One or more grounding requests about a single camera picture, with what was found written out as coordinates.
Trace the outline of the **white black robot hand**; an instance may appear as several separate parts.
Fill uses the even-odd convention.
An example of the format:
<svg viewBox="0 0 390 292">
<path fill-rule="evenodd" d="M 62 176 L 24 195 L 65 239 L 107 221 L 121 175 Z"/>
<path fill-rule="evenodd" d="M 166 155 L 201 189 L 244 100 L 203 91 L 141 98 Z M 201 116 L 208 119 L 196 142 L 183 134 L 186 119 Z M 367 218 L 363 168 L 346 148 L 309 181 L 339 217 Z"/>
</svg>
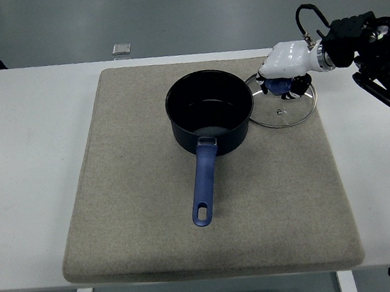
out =
<svg viewBox="0 0 390 292">
<path fill-rule="evenodd" d="M 322 70 L 317 50 L 317 45 L 310 50 L 303 40 L 275 45 L 256 74 L 262 92 L 283 100 L 301 98 L 312 82 L 308 71 Z"/>
</svg>

